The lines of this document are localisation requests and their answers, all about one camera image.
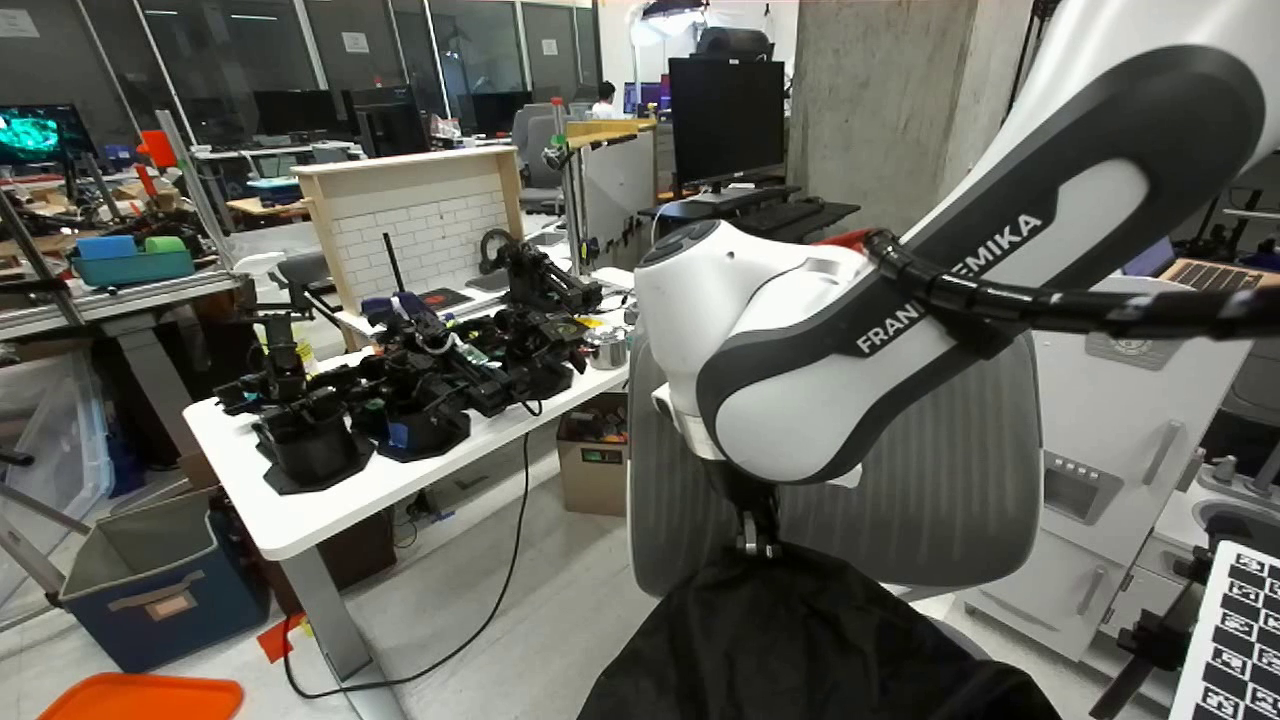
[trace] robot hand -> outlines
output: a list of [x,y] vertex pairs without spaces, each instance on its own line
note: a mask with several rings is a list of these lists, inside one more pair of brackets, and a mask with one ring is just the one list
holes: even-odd
[[[906,406],[1027,329],[1008,310],[1043,320],[1076,301],[1091,320],[1067,329],[1106,331],[1126,318],[1162,318],[1170,331],[1175,313],[1199,320],[1183,331],[1239,313],[1253,331],[1280,329],[1266,291],[1195,303],[1076,291],[1280,147],[1280,96],[1266,90],[1275,32],[1272,0],[1114,0],[1109,11],[1067,0],[990,157],[902,250],[869,259],[730,225],[668,237],[635,296],[677,434],[756,479],[831,479]],[[968,326],[977,301],[1006,326]]]

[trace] green light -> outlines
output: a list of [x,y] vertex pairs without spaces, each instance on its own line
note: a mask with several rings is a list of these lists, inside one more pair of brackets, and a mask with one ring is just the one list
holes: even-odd
[[0,147],[44,159],[61,152],[61,125],[54,116],[0,113]]

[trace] white table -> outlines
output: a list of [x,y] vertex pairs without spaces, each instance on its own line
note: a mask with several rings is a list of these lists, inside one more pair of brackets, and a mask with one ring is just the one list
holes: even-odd
[[[476,464],[479,455],[562,420],[625,380],[630,367],[584,372],[567,392],[543,400],[539,415],[528,415],[519,406],[502,415],[474,415],[474,438],[443,455],[415,464],[373,455],[369,468],[345,483],[300,496],[281,496],[266,479],[270,461],[258,451],[251,415],[225,415],[218,400],[200,400],[183,415],[225,492],[231,496],[251,543],[283,567],[292,591],[300,596],[333,676],[345,686],[373,686],[386,682],[386,672],[349,605],[342,600],[317,543],[449,479],[456,468]],[[405,715],[396,692],[349,692],[349,700],[366,720]]]

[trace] person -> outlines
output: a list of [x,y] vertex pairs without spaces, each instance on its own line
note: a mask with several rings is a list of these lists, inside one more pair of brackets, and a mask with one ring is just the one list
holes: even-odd
[[1259,239],[1247,263],[1266,274],[1280,274],[1280,239],[1275,237]]
[[630,121],[630,113],[620,113],[617,106],[614,106],[614,96],[617,96],[617,90],[606,81],[602,85],[602,96],[597,96],[597,106],[594,106],[594,121]]

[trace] glass wall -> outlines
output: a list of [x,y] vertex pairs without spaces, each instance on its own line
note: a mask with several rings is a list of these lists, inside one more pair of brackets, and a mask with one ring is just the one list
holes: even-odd
[[95,143],[132,147],[156,108],[225,147],[298,129],[366,140],[369,113],[386,129],[415,113],[503,134],[534,91],[584,101],[602,81],[594,0],[0,4],[19,18],[0,44],[0,101],[78,106]]
[[528,101],[518,4],[432,0],[440,73],[466,134],[503,134],[512,106]]
[[602,37],[587,0],[524,0],[524,37],[536,101],[597,101]]
[[425,96],[436,116],[454,116],[436,75],[436,37],[425,0],[394,0],[394,30],[405,53],[405,81]]
[[111,61],[127,113],[138,125],[152,129],[156,108],[175,108],[175,101],[163,90],[159,61],[143,37],[143,25],[138,22],[132,0],[90,0],[84,11]]
[[0,101],[78,106],[95,143],[138,135],[78,0],[5,0]]
[[307,0],[329,90],[366,91],[405,85],[386,0]]
[[321,91],[292,0],[140,0],[163,68],[200,143],[278,134],[298,106],[274,91]]

